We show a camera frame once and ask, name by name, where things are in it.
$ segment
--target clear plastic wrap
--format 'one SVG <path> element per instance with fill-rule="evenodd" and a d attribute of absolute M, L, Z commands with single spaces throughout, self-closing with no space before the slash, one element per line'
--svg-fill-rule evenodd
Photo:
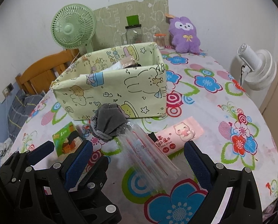
<path fill-rule="evenodd" d="M 167 180 L 176 179 L 180 170 L 138 126 L 130 122 L 117 130 L 122 153 L 132 164 L 151 192 L 165 189 Z"/>
<path fill-rule="evenodd" d="M 102 72 L 104 72 L 104 71 L 113 71 L 113 70 L 120 70 L 120 69 L 126 68 L 128 66 L 135 66 L 135 65 L 136 65 L 136 62 L 135 62 L 134 57 L 127 56 L 125 58 L 122 58 L 120 61 L 118 61 L 117 63 L 115 63 L 111 67 L 102 70 Z"/>

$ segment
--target purple plush toy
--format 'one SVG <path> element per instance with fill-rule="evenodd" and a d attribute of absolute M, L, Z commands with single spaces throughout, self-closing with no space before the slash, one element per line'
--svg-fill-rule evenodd
<path fill-rule="evenodd" d="M 200 53 L 200 40 L 196 35 L 196 28 L 187 17 L 170 19 L 169 32 L 172 44 L 178 53 Z"/>

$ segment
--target red flower print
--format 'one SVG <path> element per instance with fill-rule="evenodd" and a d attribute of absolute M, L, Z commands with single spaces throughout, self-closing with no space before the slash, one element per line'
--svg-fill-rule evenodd
<path fill-rule="evenodd" d="M 232 79 L 231 81 L 234 83 L 234 86 L 236 87 L 236 89 L 243 91 L 244 93 L 246 92 L 245 89 L 241 87 L 241 85 L 238 83 L 237 80 Z"/>
<path fill-rule="evenodd" d="M 246 140 L 244 139 L 244 137 L 241 135 L 239 135 L 239 136 L 234 135 L 231 137 L 231 141 L 233 142 L 234 153 L 245 156 L 246 151 L 244 148 L 244 144 L 245 144 Z"/>

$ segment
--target white wall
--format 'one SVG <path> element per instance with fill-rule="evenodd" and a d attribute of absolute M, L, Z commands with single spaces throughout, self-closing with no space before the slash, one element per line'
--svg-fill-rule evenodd
<path fill-rule="evenodd" d="M 18 73 L 61 48 L 50 24 L 70 3 L 97 9 L 130 0 L 5 0 L 0 6 L 0 97 Z M 169 0 L 169 11 L 187 16 L 197 27 L 201 48 L 230 71 L 242 43 L 269 50 L 278 60 L 278 9 L 271 0 Z M 259 107 L 262 99 L 254 98 Z"/>

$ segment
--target blue gripper pad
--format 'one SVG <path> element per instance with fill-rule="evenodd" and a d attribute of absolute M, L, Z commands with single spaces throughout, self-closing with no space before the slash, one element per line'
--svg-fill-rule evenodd
<path fill-rule="evenodd" d="M 209 192 L 213 187 L 211 182 L 211 173 L 189 142 L 185 143 L 183 153 L 200 186 Z"/>
<path fill-rule="evenodd" d="M 67 191 L 76 186 L 78 180 L 80 179 L 82 172 L 84 171 L 84 169 L 92 155 L 92 152 L 93 152 L 93 146 L 92 146 L 91 141 L 85 140 L 74 153 L 70 154 L 70 155 L 77 154 L 77 156 L 75 157 L 74 161 L 72 162 L 72 164 L 70 165 L 68 170 L 64 174 L 62 174 L 62 176 L 65 175 L 64 188 Z"/>

